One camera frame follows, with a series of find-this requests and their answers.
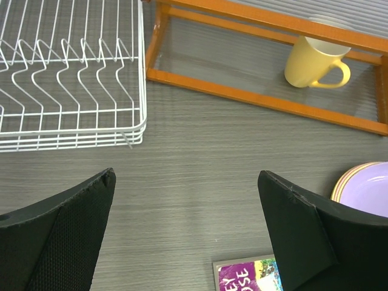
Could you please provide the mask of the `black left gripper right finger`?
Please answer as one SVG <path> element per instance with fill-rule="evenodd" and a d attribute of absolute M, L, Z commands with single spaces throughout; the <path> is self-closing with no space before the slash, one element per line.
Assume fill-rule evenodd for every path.
<path fill-rule="evenodd" d="M 268 170 L 258 191 L 284 290 L 387 290 L 387 218 Z"/>

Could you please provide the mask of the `purple plate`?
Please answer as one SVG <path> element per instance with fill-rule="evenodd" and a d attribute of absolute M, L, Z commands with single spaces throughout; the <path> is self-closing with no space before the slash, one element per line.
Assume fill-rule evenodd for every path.
<path fill-rule="evenodd" d="M 374 215 L 387 216 L 387 163 L 369 162 L 337 181 L 331 200 Z"/>

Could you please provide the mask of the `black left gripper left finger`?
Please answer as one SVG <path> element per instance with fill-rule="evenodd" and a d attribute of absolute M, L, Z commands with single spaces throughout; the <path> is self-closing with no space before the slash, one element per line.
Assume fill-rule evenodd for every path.
<path fill-rule="evenodd" d="M 1 290 L 90 290 L 115 192 L 107 168 L 1 215 Z"/>

